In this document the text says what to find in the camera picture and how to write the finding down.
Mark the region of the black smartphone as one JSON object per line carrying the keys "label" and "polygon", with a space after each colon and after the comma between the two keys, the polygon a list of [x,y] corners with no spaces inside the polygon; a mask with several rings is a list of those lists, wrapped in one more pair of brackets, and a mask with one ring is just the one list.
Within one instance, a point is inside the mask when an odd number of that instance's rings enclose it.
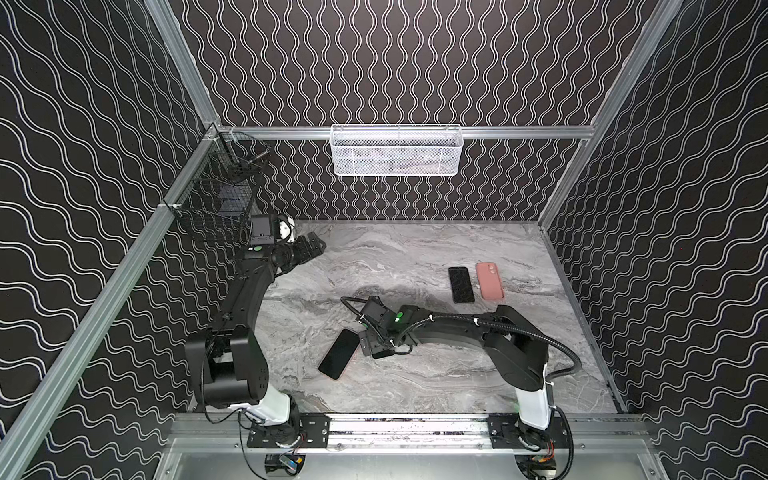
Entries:
{"label": "black smartphone", "polygon": [[456,304],[474,303],[474,289],[467,267],[449,267],[449,283],[453,302]]}

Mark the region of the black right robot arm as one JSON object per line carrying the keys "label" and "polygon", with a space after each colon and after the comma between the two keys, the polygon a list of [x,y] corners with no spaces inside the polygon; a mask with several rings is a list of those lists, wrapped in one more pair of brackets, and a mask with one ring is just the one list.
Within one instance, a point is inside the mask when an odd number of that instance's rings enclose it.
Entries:
{"label": "black right robot arm", "polygon": [[344,296],[341,303],[363,325],[363,351],[374,359],[408,355],[426,344],[483,351],[515,389],[518,413],[513,430],[519,441],[530,451],[551,447],[554,380],[579,372],[582,361],[517,310],[507,305],[477,314],[436,312],[417,305],[392,310],[377,296]]}

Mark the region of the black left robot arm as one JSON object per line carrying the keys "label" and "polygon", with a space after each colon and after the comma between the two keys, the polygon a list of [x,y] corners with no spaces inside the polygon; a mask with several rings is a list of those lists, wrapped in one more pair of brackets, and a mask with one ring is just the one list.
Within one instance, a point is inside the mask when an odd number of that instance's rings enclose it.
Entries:
{"label": "black left robot arm", "polygon": [[235,416],[276,445],[293,447],[301,436],[299,409],[270,384],[255,324],[274,281],[322,255],[326,244],[313,232],[298,235],[295,221],[285,215],[255,215],[249,233],[219,314],[185,342],[191,388],[196,410],[210,423]]}

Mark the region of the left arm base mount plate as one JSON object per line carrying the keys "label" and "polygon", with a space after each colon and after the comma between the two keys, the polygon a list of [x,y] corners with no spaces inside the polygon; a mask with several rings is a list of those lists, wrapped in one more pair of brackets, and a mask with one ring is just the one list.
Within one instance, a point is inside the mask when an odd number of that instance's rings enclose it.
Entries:
{"label": "left arm base mount plate", "polygon": [[300,414],[281,425],[253,423],[246,445],[251,449],[321,449],[328,445],[331,418],[317,413]]}

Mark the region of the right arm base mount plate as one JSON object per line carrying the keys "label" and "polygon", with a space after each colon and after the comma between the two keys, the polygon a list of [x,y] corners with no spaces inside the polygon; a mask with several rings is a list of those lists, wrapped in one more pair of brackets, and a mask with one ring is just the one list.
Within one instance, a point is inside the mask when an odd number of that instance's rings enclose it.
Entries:
{"label": "right arm base mount plate", "polygon": [[490,415],[487,426],[493,449],[544,453],[551,447],[567,449],[572,444],[569,426],[558,415],[551,418],[546,430],[527,426],[518,414]]}

